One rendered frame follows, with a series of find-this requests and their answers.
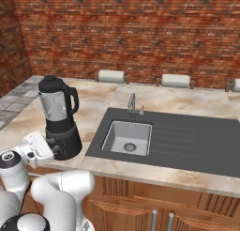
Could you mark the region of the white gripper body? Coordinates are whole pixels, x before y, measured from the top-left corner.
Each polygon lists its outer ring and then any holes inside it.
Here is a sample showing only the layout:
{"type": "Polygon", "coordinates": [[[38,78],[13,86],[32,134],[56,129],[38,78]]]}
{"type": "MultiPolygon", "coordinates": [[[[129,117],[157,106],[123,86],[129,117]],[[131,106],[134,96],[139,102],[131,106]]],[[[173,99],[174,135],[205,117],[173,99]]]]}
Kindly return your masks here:
{"type": "Polygon", "coordinates": [[[39,131],[33,131],[24,136],[23,141],[30,146],[38,165],[53,161],[53,152],[39,131]]]}

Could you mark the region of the black blender with clear jug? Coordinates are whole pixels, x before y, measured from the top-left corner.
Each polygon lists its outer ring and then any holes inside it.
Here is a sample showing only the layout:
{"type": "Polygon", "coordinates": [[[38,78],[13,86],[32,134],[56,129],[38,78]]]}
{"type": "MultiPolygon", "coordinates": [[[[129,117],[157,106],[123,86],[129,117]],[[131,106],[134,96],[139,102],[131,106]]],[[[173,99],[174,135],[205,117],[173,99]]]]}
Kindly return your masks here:
{"type": "Polygon", "coordinates": [[[39,92],[40,102],[46,120],[46,139],[54,139],[60,152],[54,154],[58,161],[74,158],[82,150],[82,141],[73,115],[79,110],[77,89],[65,83],[64,90],[54,93],[39,92]]]}

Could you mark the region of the black blender lid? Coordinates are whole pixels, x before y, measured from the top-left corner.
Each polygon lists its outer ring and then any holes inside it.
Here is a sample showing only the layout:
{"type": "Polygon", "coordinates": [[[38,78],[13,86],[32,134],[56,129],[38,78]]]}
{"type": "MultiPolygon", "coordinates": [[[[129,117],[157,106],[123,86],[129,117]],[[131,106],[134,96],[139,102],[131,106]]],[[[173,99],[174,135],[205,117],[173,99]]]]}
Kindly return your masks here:
{"type": "Polygon", "coordinates": [[[54,93],[64,90],[65,83],[54,75],[45,76],[38,84],[38,91],[42,93],[54,93]]]}

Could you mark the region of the white paper towel roll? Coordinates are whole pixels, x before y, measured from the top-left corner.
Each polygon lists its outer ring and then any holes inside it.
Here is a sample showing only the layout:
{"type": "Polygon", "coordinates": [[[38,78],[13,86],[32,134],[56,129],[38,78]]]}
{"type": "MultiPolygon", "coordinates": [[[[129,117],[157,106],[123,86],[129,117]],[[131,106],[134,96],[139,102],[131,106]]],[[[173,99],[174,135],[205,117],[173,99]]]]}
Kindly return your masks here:
{"type": "Polygon", "coordinates": [[[128,82],[128,77],[122,70],[101,69],[95,75],[95,81],[101,83],[123,84],[128,82]]]}
{"type": "Polygon", "coordinates": [[[225,91],[240,92],[240,79],[232,79],[226,84],[225,91]]]}
{"type": "Polygon", "coordinates": [[[162,74],[160,78],[156,78],[156,86],[179,87],[193,89],[195,81],[189,75],[178,74],[162,74]]]}

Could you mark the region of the grey metal tap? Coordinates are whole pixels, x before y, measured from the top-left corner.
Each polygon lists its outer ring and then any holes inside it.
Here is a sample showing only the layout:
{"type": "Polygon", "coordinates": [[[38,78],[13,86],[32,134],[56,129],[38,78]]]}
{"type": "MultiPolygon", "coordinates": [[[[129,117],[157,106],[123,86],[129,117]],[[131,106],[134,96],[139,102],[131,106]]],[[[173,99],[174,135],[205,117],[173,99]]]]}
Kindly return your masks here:
{"type": "Polygon", "coordinates": [[[130,115],[135,115],[135,116],[142,116],[143,115],[143,110],[136,110],[135,109],[135,94],[132,93],[129,101],[128,101],[128,105],[127,105],[127,112],[130,115]]]}

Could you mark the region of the wooden cupboard door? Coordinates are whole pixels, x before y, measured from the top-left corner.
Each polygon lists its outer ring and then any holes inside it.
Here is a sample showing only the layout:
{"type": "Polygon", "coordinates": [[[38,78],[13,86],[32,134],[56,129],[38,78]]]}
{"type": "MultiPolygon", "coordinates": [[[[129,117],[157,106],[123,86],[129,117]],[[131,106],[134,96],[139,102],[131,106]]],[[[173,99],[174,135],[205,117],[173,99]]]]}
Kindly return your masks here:
{"type": "Polygon", "coordinates": [[[173,214],[170,231],[240,231],[240,220],[210,213],[165,208],[159,231],[167,231],[169,214],[173,214]]]}
{"type": "Polygon", "coordinates": [[[93,225],[95,231],[150,231],[153,209],[157,210],[141,204],[131,208],[93,202],[93,225]]]}

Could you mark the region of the dark grey sink unit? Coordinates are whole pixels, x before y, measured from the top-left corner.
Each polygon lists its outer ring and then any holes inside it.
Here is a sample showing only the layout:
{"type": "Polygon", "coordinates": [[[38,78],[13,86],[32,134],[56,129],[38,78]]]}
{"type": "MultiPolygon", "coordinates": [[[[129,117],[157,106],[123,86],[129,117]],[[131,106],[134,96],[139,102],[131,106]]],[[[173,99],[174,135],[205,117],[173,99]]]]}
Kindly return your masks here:
{"type": "Polygon", "coordinates": [[[86,155],[240,177],[240,122],[109,108],[86,155]]]}

